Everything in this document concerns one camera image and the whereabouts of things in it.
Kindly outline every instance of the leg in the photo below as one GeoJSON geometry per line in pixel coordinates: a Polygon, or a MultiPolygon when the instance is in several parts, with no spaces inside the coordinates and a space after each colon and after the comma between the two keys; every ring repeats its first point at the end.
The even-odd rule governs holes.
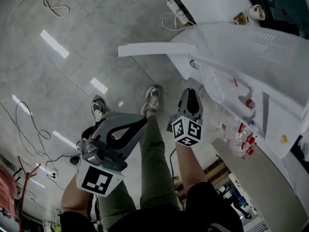
{"type": "Polygon", "coordinates": [[[147,102],[142,113],[148,118],[147,130],[141,140],[141,198],[140,207],[152,208],[165,205],[179,210],[177,196],[165,160],[164,142],[155,118],[158,108],[159,90],[151,87],[146,92],[147,102]]]}
{"type": "MultiPolygon", "coordinates": [[[[106,113],[112,112],[106,106],[104,99],[98,95],[92,100],[91,110],[96,125],[100,123],[106,113]]],[[[98,197],[98,206],[105,231],[126,214],[136,210],[134,202],[123,181],[108,197],[98,197]]]]}
{"type": "Polygon", "coordinates": [[[98,197],[98,206],[104,231],[107,231],[126,214],[136,210],[134,202],[127,192],[123,181],[108,197],[98,197]]]}

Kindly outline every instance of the cup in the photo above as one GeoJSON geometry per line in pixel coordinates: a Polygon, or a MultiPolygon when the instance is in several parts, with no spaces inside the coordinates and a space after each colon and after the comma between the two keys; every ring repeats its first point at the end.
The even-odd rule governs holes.
{"type": "Polygon", "coordinates": [[[265,11],[259,4],[252,6],[248,9],[248,15],[253,20],[264,21],[265,20],[265,11]]]}

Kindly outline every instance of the concrete floor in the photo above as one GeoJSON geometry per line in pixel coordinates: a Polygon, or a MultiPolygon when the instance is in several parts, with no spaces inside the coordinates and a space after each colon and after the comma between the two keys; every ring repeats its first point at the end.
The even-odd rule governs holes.
{"type": "MultiPolygon", "coordinates": [[[[177,110],[178,100],[187,87],[199,89],[193,80],[183,80],[167,56],[137,56],[118,58],[119,45],[139,42],[168,42],[177,33],[161,26],[163,14],[169,12],[162,0],[48,0],[50,6],[66,5],[70,13],[57,18],[42,5],[42,0],[25,0],[6,22],[20,0],[0,0],[0,101],[14,117],[19,100],[28,104],[39,129],[60,133],[75,144],[81,132],[91,126],[90,104],[95,94],[104,96],[108,105],[121,112],[139,113],[146,89],[159,84],[164,89],[164,103],[159,113],[159,124],[166,143],[166,156],[174,149],[172,134],[166,132],[171,114],[177,110]],[[63,58],[43,38],[45,30],[69,55],[63,58]],[[93,85],[94,78],[98,83],[93,85]]],[[[56,11],[65,14],[64,9],[56,11]]],[[[167,21],[170,27],[173,21],[167,21]]],[[[42,152],[37,132],[30,116],[17,109],[18,124],[24,134],[42,152]]],[[[33,157],[19,140],[18,130],[5,111],[0,108],[0,152],[18,166],[16,156],[26,162],[30,170],[36,163],[45,165],[47,157],[33,157]]],[[[43,141],[51,159],[62,154],[78,154],[78,150],[52,134],[43,141]]],[[[211,142],[197,149],[198,159],[207,167],[215,161],[211,142]]],[[[25,142],[34,154],[33,149],[25,142]]],[[[125,183],[135,204],[140,197],[139,146],[128,158],[124,170],[125,183]]],[[[173,158],[175,174],[179,174],[176,155],[173,158]]],[[[55,181],[65,188],[76,169],[69,158],[55,163],[58,177],[55,181]]],[[[25,200],[25,211],[39,219],[51,219],[59,208],[63,191],[50,181],[44,171],[33,178],[45,188],[29,182],[31,193],[25,200]]]]}

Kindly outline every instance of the extension cord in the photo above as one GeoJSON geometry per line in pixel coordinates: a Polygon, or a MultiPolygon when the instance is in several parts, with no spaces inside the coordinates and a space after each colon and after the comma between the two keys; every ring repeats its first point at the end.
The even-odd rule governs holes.
{"type": "Polygon", "coordinates": [[[189,19],[185,16],[184,12],[179,8],[179,6],[174,0],[168,1],[166,5],[170,8],[173,14],[183,25],[189,22],[189,19]]]}

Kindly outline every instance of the sneaker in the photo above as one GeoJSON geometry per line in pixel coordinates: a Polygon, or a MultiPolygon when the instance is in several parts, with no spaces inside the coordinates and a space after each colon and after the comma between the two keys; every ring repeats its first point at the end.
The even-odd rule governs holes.
{"type": "Polygon", "coordinates": [[[157,87],[152,86],[146,91],[146,103],[141,108],[140,113],[146,115],[147,110],[156,112],[159,108],[160,91],[157,87]]]}
{"type": "Polygon", "coordinates": [[[93,98],[92,104],[91,104],[91,111],[92,111],[93,117],[95,118],[95,122],[96,123],[100,122],[106,112],[105,101],[101,96],[96,95],[93,98]]]}

